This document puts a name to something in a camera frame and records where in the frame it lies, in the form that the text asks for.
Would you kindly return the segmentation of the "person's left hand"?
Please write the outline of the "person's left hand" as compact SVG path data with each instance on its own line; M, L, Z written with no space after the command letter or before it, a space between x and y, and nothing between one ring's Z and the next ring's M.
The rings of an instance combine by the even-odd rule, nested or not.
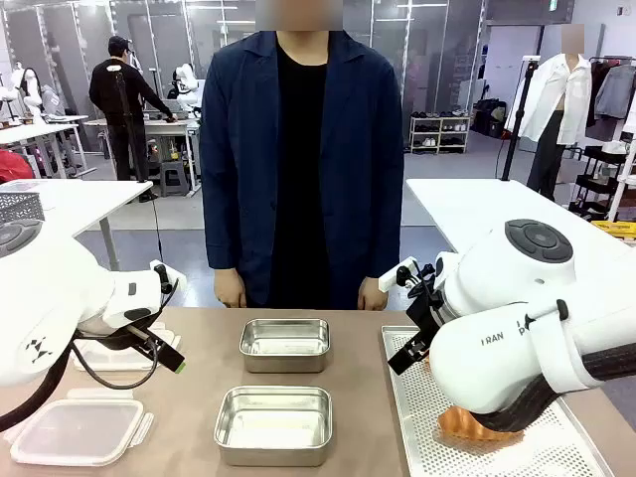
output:
M359 288L357 309L360 311L383 311L389 301L389 294L379 289L377 278L366 277Z

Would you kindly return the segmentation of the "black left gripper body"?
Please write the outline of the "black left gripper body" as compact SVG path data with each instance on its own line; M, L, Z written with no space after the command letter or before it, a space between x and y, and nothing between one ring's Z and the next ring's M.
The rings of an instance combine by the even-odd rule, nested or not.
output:
M122 329L122 342L125 348L140 354L159 354L166 346L166 342L149 329L132 325Z

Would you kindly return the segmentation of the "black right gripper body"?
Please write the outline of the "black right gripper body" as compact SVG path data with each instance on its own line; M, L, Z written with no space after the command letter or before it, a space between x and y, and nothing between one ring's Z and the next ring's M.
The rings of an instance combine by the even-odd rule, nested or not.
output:
M434 289L434 279L430 277L415 286L407 297L412 302L406 309L406 315L418 328L414 340L431 343L444 324L442 292Z

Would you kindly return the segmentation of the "person's right hand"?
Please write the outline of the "person's right hand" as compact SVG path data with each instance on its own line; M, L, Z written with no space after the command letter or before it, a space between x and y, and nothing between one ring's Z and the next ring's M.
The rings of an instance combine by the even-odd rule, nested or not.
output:
M247 307L244 283L234 268L214 270L214 291L227 308Z

